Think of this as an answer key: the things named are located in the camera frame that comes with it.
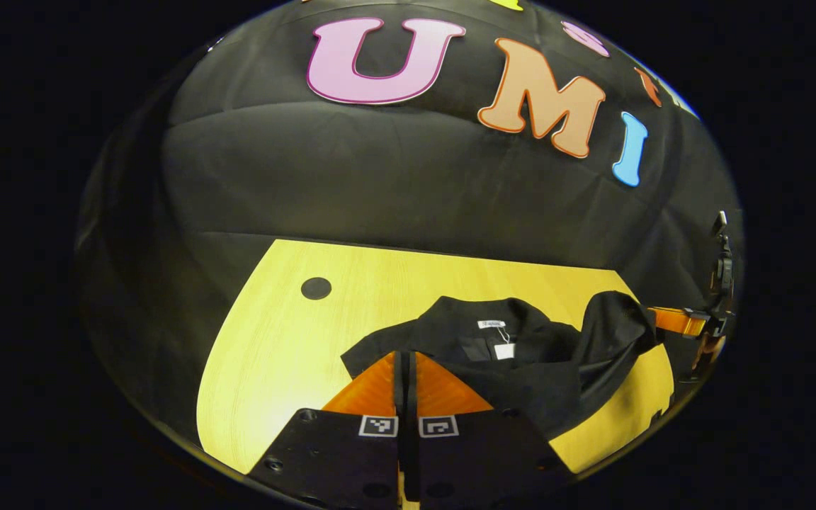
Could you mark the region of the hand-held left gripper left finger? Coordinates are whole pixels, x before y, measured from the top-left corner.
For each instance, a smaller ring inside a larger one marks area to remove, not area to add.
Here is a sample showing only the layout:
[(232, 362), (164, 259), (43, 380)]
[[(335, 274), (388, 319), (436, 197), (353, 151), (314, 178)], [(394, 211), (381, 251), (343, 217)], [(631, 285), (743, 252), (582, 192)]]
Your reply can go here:
[(321, 409), (292, 414), (249, 478), (317, 509), (398, 509), (404, 355), (357, 375)]

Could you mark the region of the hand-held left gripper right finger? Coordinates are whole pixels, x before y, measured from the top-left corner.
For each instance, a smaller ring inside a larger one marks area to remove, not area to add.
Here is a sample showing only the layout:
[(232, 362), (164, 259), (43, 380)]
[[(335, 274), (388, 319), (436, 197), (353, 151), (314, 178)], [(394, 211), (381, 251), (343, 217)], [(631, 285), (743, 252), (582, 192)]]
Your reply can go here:
[(430, 356), (406, 358), (406, 497), (420, 507), (546, 507), (571, 471), (519, 409)]

